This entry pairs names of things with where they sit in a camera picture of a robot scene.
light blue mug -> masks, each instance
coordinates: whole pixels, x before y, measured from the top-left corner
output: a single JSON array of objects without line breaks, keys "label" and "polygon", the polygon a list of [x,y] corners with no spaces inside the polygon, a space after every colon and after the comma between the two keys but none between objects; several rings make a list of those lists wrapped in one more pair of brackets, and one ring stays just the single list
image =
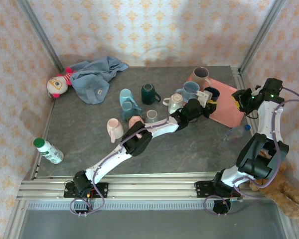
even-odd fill
[{"label": "light blue mug", "polygon": [[122,104],[125,101],[130,101],[132,102],[136,107],[138,107],[138,104],[135,102],[134,100],[134,96],[132,94],[132,92],[129,89],[123,89],[120,92],[120,104],[122,106]]},{"label": "light blue mug", "polygon": [[131,100],[122,104],[122,119],[128,122],[133,116],[139,116],[143,112],[142,108],[135,106]]},{"label": "light blue mug", "polygon": [[183,96],[184,102],[188,102],[190,99],[197,99],[196,94],[199,91],[199,85],[196,82],[188,81],[184,84],[182,89],[175,91],[176,94],[181,94]]}]

plush doll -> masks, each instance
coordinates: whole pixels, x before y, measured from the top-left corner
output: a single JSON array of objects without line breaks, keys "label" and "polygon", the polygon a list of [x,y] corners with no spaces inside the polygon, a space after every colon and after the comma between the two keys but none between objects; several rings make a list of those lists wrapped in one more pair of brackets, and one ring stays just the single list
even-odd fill
[{"label": "plush doll", "polygon": [[[278,174],[268,187],[258,188],[250,182],[250,188],[253,191],[260,190],[267,198],[272,199],[289,218],[299,219],[299,189],[287,182],[287,178],[283,175],[286,169],[287,163],[282,162]],[[256,182],[263,185],[266,180],[259,179]]]},{"label": "plush doll", "polygon": [[52,77],[46,87],[49,94],[54,98],[58,98],[61,94],[68,90],[68,86],[71,86],[70,77],[74,71],[70,67],[65,68],[65,75],[57,74],[56,77]]}]

blue towel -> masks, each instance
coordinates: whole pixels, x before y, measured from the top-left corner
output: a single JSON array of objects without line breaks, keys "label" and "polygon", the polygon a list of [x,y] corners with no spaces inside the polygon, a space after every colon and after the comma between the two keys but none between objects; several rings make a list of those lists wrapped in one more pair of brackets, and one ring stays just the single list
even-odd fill
[{"label": "blue towel", "polygon": [[118,71],[128,68],[127,64],[112,56],[105,56],[96,61],[83,61],[70,66],[73,73],[70,80],[78,97],[87,104],[104,101],[110,84]]}]

ceramic cup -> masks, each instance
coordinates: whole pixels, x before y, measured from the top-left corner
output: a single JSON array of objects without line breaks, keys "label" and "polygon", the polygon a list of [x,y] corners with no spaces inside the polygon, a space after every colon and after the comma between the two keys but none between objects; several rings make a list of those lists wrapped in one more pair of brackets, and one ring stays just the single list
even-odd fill
[{"label": "ceramic cup", "polygon": [[197,91],[199,91],[199,85],[196,82],[187,81],[182,89],[175,91],[175,94],[181,94],[184,102],[187,103],[190,99],[198,98]]},{"label": "ceramic cup", "polygon": [[220,96],[219,90],[217,90],[214,87],[206,87],[204,91],[209,91],[210,93],[212,93],[211,100],[215,102],[218,100],[218,97]]},{"label": "ceramic cup", "polygon": [[142,102],[145,105],[151,105],[155,102],[160,102],[160,95],[155,91],[152,84],[145,84],[141,89]]},{"label": "ceramic cup", "polygon": [[132,104],[134,104],[136,107],[138,107],[138,104],[135,102],[134,96],[133,96],[132,92],[129,89],[123,89],[120,92],[120,104],[121,104],[121,106],[125,101],[130,101],[130,102],[132,102]]},{"label": "ceramic cup", "polygon": [[111,142],[115,143],[115,139],[123,136],[124,130],[122,124],[115,118],[112,118],[107,123],[107,130],[111,137]]},{"label": "ceramic cup", "polygon": [[137,121],[144,123],[144,120],[140,116],[133,116],[129,121],[129,128],[132,128]]},{"label": "ceramic cup", "polygon": [[133,116],[139,116],[143,110],[135,106],[132,101],[127,100],[122,104],[122,119],[128,122]]},{"label": "ceramic cup", "polygon": [[183,96],[180,94],[174,94],[170,98],[165,98],[163,104],[168,106],[168,112],[174,113],[177,109],[183,108]]},{"label": "ceramic cup", "polygon": [[141,114],[141,117],[145,119],[145,123],[155,123],[158,121],[158,114],[155,110],[149,110]]},{"label": "ceramic cup", "polygon": [[211,87],[211,81],[208,79],[209,71],[202,66],[196,67],[192,74],[192,81],[196,82],[200,90],[203,91],[203,89],[206,87],[205,84],[208,83],[208,86]]}]

plastic bottle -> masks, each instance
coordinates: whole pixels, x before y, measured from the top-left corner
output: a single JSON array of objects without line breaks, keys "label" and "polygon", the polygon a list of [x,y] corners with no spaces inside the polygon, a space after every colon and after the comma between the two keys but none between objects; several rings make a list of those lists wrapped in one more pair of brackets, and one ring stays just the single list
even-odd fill
[{"label": "plastic bottle", "polygon": [[224,142],[233,142],[236,139],[243,136],[249,130],[250,130],[249,124],[234,127],[225,133]]},{"label": "plastic bottle", "polygon": [[51,161],[51,163],[58,164],[62,162],[64,154],[48,141],[44,140],[43,138],[36,138],[33,141],[33,144],[41,153],[41,155],[47,160]]}]

